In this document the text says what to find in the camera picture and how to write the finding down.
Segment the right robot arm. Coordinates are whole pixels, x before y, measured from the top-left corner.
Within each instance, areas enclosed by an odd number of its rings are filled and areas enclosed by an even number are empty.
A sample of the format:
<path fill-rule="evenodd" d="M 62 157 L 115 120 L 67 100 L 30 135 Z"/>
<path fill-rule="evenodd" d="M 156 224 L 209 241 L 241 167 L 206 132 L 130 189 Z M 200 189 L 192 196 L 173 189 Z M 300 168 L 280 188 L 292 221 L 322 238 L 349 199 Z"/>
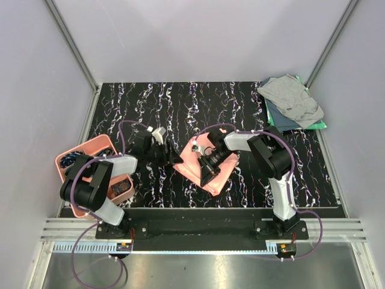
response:
<path fill-rule="evenodd" d="M 204 187 L 220 174 L 220 165 L 232 153 L 251 152 L 257 169 L 269 180 L 274 202 L 272 221 L 263 228 L 256 228 L 256 234 L 282 239 L 293 234 L 300 221 L 292 188 L 295 161 L 292 150 L 277 128 L 269 126 L 256 132 L 222 132 L 212 127 L 208 140 L 214 149 L 198 157 L 200 186 Z"/>

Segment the pink satin napkin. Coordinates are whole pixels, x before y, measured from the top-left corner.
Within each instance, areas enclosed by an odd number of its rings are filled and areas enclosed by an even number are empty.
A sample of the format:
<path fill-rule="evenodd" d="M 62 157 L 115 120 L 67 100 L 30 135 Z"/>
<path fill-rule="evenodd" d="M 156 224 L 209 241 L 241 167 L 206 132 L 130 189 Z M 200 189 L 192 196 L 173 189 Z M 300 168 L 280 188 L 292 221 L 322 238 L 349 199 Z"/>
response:
<path fill-rule="evenodd" d="M 234 129 L 223 129 L 220 125 L 212 125 L 201 130 L 180 153 L 183 163 L 175 164 L 175 170 L 212 196 L 219 195 L 239 161 L 236 152 L 229 149 L 225 142 L 225 138 L 233 134 Z M 198 145 L 205 147 L 204 155 L 209 155 L 214 150 L 230 151 L 230 156 L 219 166 L 221 172 L 204 187 L 200 186 L 201 169 L 198 162 L 198 158 L 202 155 L 192 152 L 193 140 L 196 140 Z"/>

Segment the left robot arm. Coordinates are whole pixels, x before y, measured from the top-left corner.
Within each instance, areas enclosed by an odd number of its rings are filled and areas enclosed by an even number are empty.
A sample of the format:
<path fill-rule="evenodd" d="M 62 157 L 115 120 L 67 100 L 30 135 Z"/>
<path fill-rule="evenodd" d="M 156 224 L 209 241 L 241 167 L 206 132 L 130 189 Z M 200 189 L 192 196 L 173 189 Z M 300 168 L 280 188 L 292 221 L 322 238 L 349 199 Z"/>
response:
<path fill-rule="evenodd" d="M 160 167 L 182 164 L 183 159 L 169 140 L 157 140 L 145 132 L 129 145 L 129 153 L 107 157 L 82 154 L 77 157 L 60 188 L 60 198 L 109 226 L 116 238 L 124 238 L 130 230 L 129 214 L 108 198 L 109 183 L 120 175 L 132 175 L 145 164 Z"/>

